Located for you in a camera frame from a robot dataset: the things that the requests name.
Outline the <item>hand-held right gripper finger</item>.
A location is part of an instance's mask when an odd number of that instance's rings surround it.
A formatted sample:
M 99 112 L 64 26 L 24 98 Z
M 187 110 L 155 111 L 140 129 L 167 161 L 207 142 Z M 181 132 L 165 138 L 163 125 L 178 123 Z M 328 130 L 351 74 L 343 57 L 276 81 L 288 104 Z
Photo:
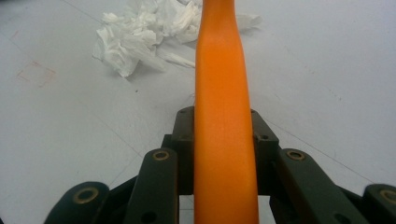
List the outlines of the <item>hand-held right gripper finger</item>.
M 276 175 L 274 162 L 276 161 L 279 140 L 257 111 L 252 110 L 251 117 L 258 192 L 260 195 L 269 195 L 272 192 Z

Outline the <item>orange dustpan brush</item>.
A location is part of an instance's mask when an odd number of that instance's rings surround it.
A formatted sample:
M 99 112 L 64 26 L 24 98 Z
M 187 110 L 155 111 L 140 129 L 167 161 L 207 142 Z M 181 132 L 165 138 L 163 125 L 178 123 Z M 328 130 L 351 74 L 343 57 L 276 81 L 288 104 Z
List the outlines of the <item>orange dustpan brush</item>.
M 195 60 L 194 223 L 259 224 L 248 80 L 234 0 L 203 0 Z

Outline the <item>pile of white paper scraps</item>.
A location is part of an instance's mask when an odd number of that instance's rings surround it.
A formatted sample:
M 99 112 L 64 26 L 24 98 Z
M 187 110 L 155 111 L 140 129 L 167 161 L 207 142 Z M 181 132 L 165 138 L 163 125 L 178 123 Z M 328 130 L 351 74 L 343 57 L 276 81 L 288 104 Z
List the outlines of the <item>pile of white paper scraps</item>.
M 181 44 L 195 41 L 201 13 L 202 0 L 131 0 L 123 15 L 103 16 L 92 56 L 122 77 L 139 63 L 161 71 L 165 63 L 193 68 L 195 62 L 157 47 L 166 37 Z

